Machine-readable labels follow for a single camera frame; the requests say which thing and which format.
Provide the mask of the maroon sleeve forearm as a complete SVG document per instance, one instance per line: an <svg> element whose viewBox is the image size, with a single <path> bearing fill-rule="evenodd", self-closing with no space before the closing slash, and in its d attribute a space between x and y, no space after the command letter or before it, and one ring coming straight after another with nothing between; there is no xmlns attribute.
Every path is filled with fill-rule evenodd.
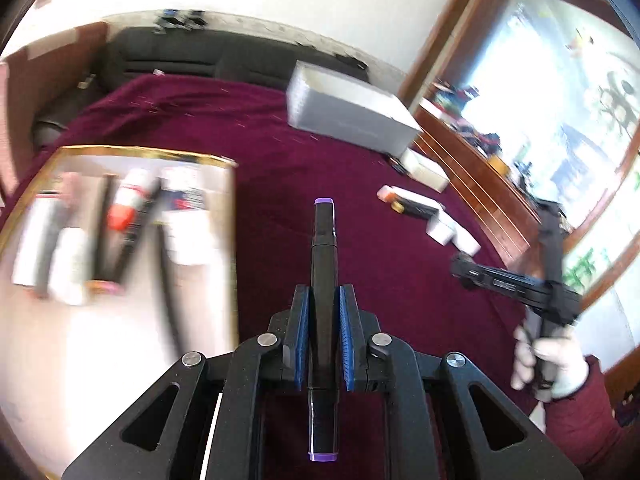
<svg viewBox="0 0 640 480"><path fill-rule="evenodd" d="M549 360L559 373L546 405L546 435L585 479L637 479L639 423L615 419L599 361L579 352Z"/></svg>

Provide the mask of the right hand white glove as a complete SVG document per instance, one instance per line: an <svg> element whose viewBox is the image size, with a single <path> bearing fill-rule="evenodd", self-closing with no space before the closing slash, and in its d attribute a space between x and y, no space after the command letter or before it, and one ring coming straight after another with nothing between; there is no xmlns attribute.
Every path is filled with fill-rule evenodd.
<svg viewBox="0 0 640 480"><path fill-rule="evenodd" d="M537 364L550 365L552 378L548 388L537 387L535 396L544 403L567 398L577 392L589 375L589 366L579 341L574 337L574 326L561 328L552 337L532 339L519 325L513 333L515 339L511 387L523 390L532 386Z"/></svg>

